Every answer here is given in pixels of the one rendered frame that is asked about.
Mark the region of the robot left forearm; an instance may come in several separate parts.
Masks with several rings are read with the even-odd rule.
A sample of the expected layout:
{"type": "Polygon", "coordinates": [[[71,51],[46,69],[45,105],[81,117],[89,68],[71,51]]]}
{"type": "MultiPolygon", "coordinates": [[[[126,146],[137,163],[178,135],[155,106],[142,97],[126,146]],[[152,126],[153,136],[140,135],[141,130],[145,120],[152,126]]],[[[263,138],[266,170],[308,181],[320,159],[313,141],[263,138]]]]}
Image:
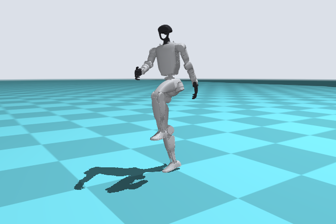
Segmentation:
{"type": "MultiPolygon", "coordinates": [[[[192,63],[191,63],[191,65],[192,65],[192,63]]],[[[198,80],[196,79],[196,75],[195,75],[195,72],[194,72],[193,65],[192,65],[192,69],[189,69],[187,71],[187,73],[189,74],[189,77],[190,77],[190,80],[192,81],[192,84],[193,84],[193,82],[196,82],[198,84],[198,80]]]]}

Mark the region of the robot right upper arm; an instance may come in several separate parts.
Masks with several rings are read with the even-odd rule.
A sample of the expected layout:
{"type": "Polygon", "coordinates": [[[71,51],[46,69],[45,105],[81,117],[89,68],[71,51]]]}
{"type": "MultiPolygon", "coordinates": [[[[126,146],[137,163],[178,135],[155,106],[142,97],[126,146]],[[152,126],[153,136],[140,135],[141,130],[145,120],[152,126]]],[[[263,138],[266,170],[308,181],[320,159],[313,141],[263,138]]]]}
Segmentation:
{"type": "Polygon", "coordinates": [[[156,58],[156,52],[155,52],[156,48],[151,48],[149,51],[149,56],[148,56],[148,60],[144,62],[144,64],[147,64],[150,68],[153,67],[153,63],[155,61],[156,58]]]}

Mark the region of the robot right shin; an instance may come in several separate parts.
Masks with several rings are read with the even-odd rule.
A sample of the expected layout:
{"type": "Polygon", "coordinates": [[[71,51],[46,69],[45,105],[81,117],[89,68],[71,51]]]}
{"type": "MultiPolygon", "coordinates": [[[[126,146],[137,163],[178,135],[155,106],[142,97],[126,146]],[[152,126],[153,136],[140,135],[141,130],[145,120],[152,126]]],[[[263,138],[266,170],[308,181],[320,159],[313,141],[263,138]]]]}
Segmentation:
{"type": "Polygon", "coordinates": [[[170,162],[172,164],[175,164],[176,158],[175,158],[175,137],[174,135],[170,135],[170,136],[167,136],[167,138],[163,138],[163,141],[164,141],[164,145],[167,150],[168,156],[170,158],[170,162]]]}

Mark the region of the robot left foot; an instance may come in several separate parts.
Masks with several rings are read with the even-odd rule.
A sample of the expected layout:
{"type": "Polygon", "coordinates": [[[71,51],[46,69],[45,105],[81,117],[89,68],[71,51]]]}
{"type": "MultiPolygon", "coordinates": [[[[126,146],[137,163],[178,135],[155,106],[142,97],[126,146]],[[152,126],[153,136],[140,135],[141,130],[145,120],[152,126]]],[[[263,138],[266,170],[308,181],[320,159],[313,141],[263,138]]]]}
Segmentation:
{"type": "Polygon", "coordinates": [[[164,133],[162,133],[161,131],[158,131],[154,136],[150,138],[150,140],[158,141],[158,140],[162,140],[163,138],[167,138],[167,131],[164,131],[164,133]]]}

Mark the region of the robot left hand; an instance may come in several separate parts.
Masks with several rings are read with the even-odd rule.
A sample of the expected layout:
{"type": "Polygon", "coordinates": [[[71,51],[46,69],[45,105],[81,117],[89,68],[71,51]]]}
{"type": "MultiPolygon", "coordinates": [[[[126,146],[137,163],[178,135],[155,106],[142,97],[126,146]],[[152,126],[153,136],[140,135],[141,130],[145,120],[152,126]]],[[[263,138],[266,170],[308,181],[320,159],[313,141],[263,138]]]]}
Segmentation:
{"type": "Polygon", "coordinates": [[[198,84],[196,82],[193,82],[193,87],[194,87],[194,91],[195,93],[193,94],[194,96],[192,96],[192,99],[195,99],[197,96],[197,92],[198,92],[198,84]]]}

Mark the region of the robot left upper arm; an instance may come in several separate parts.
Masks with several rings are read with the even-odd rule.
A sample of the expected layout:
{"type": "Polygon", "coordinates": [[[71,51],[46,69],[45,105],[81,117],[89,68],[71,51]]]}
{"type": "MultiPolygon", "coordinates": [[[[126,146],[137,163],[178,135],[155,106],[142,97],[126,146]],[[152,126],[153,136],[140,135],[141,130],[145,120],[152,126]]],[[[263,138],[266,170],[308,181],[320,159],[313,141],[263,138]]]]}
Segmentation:
{"type": "Polygon", "coordinates": [[[184,43],[177,43],[177,44],[175,44],[175,48],[181,54],[181,57],[182,57],[182,59],[185,63],[184,68],[186,70],[192,69],[192,65],[189,61],[189,56],[188,56],[188,53],[187,53],[187,50],[186,50],[186,45],[184,43]]]}

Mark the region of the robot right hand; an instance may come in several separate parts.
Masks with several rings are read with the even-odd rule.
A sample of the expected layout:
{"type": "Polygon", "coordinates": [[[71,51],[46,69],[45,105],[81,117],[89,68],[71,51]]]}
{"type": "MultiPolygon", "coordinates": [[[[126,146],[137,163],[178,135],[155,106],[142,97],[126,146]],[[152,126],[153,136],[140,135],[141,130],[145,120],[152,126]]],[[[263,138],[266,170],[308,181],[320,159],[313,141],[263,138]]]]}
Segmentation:
{"type": "Polygon", "coordinates": [[[136,70],[135,70],[135,72],[134,72],[134,74],[135,74],[135,80],[140,80],[140,79],[137,79],[137,78],[139,78],[139,76],[141,76],[141,74],[142,74],[142,69],[141,68],[139,68],[139,67],[136,67],[136,70]]]}

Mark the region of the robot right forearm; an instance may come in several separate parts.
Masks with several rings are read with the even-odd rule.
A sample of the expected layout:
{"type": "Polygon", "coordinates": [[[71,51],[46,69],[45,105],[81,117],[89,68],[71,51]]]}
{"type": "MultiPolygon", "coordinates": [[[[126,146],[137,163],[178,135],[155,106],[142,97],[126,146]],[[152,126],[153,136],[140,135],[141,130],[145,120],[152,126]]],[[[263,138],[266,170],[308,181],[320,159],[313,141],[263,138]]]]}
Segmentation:
{"type": "Polygon", "coordinates": [[[145,74],[149,70],[149,68],[150,67],[147,64],[143,64],[143,66],[141,67],[142,74],[145,74]]]}

